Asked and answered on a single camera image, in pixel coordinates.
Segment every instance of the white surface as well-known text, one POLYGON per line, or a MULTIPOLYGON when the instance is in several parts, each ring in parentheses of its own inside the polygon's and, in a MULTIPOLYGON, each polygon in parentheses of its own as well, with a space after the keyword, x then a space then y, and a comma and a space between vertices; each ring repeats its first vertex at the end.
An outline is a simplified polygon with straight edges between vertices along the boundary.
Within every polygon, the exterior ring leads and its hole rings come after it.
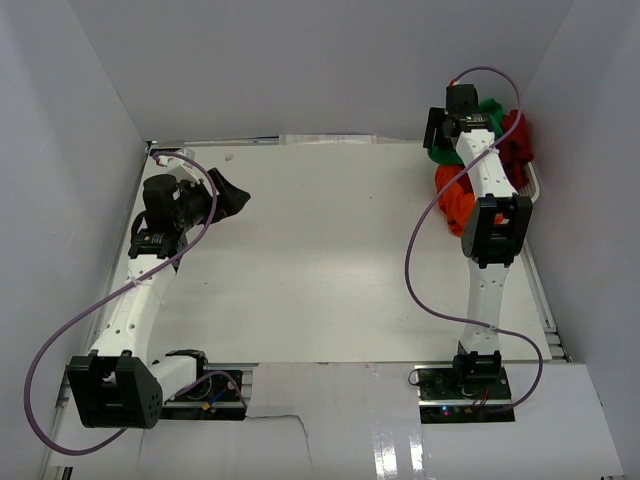
MULTIPOLYGON (((435 194, 435 164, 421 145, 194 150, 252 199, 182 260, 149 361, 180 348, 204 350, 216 363, 451 361, 463 326, 423 313, 403 276, 409 236, 435 194)), ((147 162, 144 175, 162 172, 147 162)), ((140 191, 135 212, 143 208, 140 191)), ((467 259, 440 212, 425 222, 412 265, 423 299, 466 314, 467 259)), ((550 358, 520 258, 500 325, 531 336, 550 358)), ((500 341, 505 360, 535 359, 525 342, 500 341)))
MULTIPOLYGON (((37 478, 45 448, 22 408, 24 376, 54 330, 103 292, 144 144, 65 0, 0 2, 0 464, 37 478)), ((86 329, 36 372, 45 431, 86 329)))
POLYGON ((530 244, 563 344, 589 367, 631 479, 640 478, 640 386, 629 381, 640 345, 639 9, 576 2, 525 97, 542 189, 530 244))
MULTIPOLYGON (((515 423, 423 426, 415 389, 405 382, 411 368, 261 365, 254 374, 254 414, 282 418, 161 421, 143 437, 128 432, 108 452, 61 464, 76 465, 74 480, 597 480, 622 474, 586 367, 548 365, 515 423)), ((507 370, 521 395, 535 366, 507 370)))
MULTIPOLYGON (((81 449, 103 442, 116 432, 117 429, 85 428, 80 421, 75 400, 71 397, 66 404, 63 420, 60 422, 60 428, 54 439, 58 444, 67 448, 81 449)), ((91 472, 94 475, 92 478, 96 479, 122 478, 128 480, 132 478, 132 472, 135 471, 144 432, 144 430, 130 429, 98 452, 82 457, 67 457, 51 452, 48 466, 79 467, 84 472, 91 472), (118 477, 115 475, 116 472, 123 474, 118 477)))
MULTIPOLYGON (((526 90, 573 0, 70 3, 147 140, 415 139, 468 67, 507 69, 526 90)), ((473 78, 513 105, 506 82, 473 78)))

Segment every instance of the white enclosure wall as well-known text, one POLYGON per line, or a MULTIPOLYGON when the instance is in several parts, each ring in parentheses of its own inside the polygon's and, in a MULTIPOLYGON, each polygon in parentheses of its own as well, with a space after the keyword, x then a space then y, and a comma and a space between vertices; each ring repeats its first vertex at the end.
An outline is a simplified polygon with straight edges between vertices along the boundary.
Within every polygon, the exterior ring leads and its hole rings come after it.
POLYGON ((568 352, 640 478, 640 7, 578 1, 526 96, 542 194, 530 243, 568 352))
MULTIPOLYGON (((0 105, 0 476, 32 480, 45 448, 23 413, 24 376, 100 294, 144 144, 66 0, 0 3, 0 105)), ((47 430, 83 331, 62 337, 36 375, 47 430)))
MULTIPOLYGON (((212 140, 418 138, 469 66, 526 88, 573 0, 70 3, 145 139, 212 140)), ((512 98, 505 82, 474 79, 512 98)))

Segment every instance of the orange toy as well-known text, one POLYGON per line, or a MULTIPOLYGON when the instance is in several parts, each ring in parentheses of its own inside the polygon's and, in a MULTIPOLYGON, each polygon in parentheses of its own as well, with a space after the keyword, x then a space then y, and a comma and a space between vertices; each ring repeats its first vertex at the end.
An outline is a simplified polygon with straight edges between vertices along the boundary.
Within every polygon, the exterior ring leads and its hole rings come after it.
MULTIPOLYGON (((436 190, 439 192, 449 181, 462 171, 462 165, 440 165, 436 170, 436 190)), ((457 237, 462 236, 471 211, 476 204, 471 182, 467 175, 451 185, 438 200, 440 210, 447 216, 449 230, 457 237)))

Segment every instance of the white table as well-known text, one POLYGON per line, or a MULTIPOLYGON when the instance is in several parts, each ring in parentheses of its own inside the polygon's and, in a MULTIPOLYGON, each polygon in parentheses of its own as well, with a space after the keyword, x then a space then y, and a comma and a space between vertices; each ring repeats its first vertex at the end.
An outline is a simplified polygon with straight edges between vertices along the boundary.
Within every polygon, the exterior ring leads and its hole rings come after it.
MULTIPOLYGON (((204 350, 215 363, 452 359, 462 326, 420 310, 403 277, 409 236, 435 194, 436 166, 421 145, 194 150, 198 162, 218 167, 252 199, 183 259, 150 359, 179 348, 204 350)), ((149 161, 144 178, 163 172, 149 161)), ((134 213, 144 209, 141 192, 134 213)), ((114 288, 126 277, 127 249, 128 242, 114 288)), ((440 211, 427 218, 412 266, 429 305, 466 314, 467 259, 440 211)), ((518 258, 500 323, 530 336, 548 359, 534 291, 518 258)), ((500 341, 506 361, 535 359, 523 341, 500 341)))

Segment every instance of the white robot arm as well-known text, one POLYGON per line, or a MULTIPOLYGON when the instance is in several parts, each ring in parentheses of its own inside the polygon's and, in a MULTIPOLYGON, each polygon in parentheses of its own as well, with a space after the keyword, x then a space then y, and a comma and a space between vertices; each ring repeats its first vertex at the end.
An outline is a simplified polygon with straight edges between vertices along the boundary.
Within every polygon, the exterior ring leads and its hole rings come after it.
MULTIPOLYGON (((456 143, 456 152, 467 166, 494 140, 494 133, 485 129, 462 132, 456 143)), ((505 175, 498 150, 495 148, 469 171, 469 179, 476 198, 488 195, 510 198, 517 193, 505 175)), ((470 258, 469 273, 467 318, 498 327, 502 291, 509 273, 509 265, 492 263, 481 268, 478 262, 470 258)), ((476 351, 479 355, 492 355, 500 350, 498 334, 494 330, 469 324, 464 328, 460 344, 466 352, 476 351)))
MULTIPOLYGON (((475 162, 468 175, 476 203, 462 235, 470 272, 467 318, 491 326, 465 325, 448 377, 453 383, 448 385, 510 401, 495 329, 499 327, 509 267, 524 244, 532 202, 518 195, 509 183, 497 149, 487 150, 494 142, 493 124, 488 115, 479 112, 478 94, 471 84, 450 85, 446 108, 429 111, 425 148, 455 150, 465 166, 475 162)), ((439 371, 425 373, 425 378, 431 374, 429 378, 443 378, 439 371)))
MULTIPOLYGON (((171 161, 169 167, 167 173, 143 184, 145 211, 134 220, 127 283, 136 283, 136 278, 182 251, 186 233, 202 224, 213 207, 211 193, 190 167, 181 160, 171 161)), ((217 169, 207 173, 217 189, 213 223, 237 214, 251 196, 227 182, 217 169)), ((169 352, 160 362, 148 363, 153 323, 179 262, 119 297, 88 355, 73 357, 67 366, 86 427, 152 428, 164 402, 203 374, 206 357, 196 350, 169 352)))

